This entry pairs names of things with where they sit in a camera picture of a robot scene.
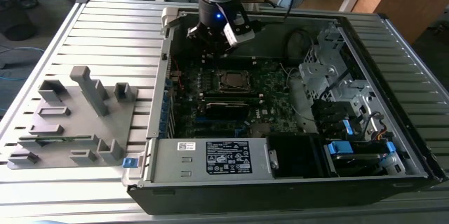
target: gray plastic block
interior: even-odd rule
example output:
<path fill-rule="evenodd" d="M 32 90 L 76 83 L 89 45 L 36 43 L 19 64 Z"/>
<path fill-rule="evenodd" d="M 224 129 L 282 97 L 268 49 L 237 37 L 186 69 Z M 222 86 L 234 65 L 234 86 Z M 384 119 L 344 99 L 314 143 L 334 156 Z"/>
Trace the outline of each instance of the gray plastic block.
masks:
<path fill-rule="evenodd" d="M 58 93 L 64 91 L 65 87 L 58 80 L 44 80 L 37 92 L 48 103 L 57 103 L 61 101 Z"/>
<path fill-rule="evenodd" d="M 96 135 L 92 135 L 90 138 L 78 138 L 74 139 L 74 141 L 81 145 L 81 146 L 97 146 L 98 145 L 98 137 Z"/>
<path fill-rule="evenodd" d="M 94 82 L 90 79 L 90 70 L 86 66 L 73 66 L 70 72 L 70 79 L 80 85 L 82 95 L 88 100 L 93 110 L 98 116 L 108 114 L 108 107 L 102 102 L 104 94 L 100 94 L 96 86 L 98 86 L 98 80 Z"/>
<path fill-rule="evenodd" d="M 52 135 L 52 134 L 60 134 L 62 132 L 64 132 L 64 128 L 58 124 L 56 124 L 56 125 L 31 125 L 31 127 L 28 129 L 28 133 L 31 133 L 33 135 L 40 135 L 40 134 Z"/>
<path fill-rule="evenodd" d="M 106 90 L 102 86 L 101 81 L 97 80 L 97 79 L 94 79 L 92 81 L 96 83 L 96 90 L 98 92 L 98 95 L 100 95 L 101 99 L 105 100 L 108 98 L 108 93 L 106 93 Z"/>
<path fill-rule="evenodd" d="M 89 149 L 72 149 L 69 157 L 77 165 L 90 165 L 97 160 Z"/>
<path fill-rule="evenodd" d="M 37 110 L 37 114 L 42 117 L 68 116 L 70 115 L 70 110 L 68 107 L 41 107 Z"/>
<path fill-rule="evenodd" d="M 29 139 L 29 140 L 17 140 L 17 144 L 20 144 L 24 148 L 40 148 L 42 147 L 42 143 L 38 142 L 36 139 Z"/>
<path fill-rule="evenodd" d="M 32 165 L 37 163 L 38 158 L 32 152 L 12 153 L 8 157 L 8 161 L 15 165 Z"/>
<path fill-rule="evenodd" d="M 108 147 L 106 143 L 100 139 L 97 153 L 101 156 L 102 160 L 113 164 L 117 162 L 118 159 L 122 157 L 122 149 L 117 144 L 116 140 L 112 140 L 110 148 Z"/>
<path fill-rule="evenodd" d="M 136 99 L 128 83 L 114 84 L 113 94 L 118 102 L 133 102 Z"/>

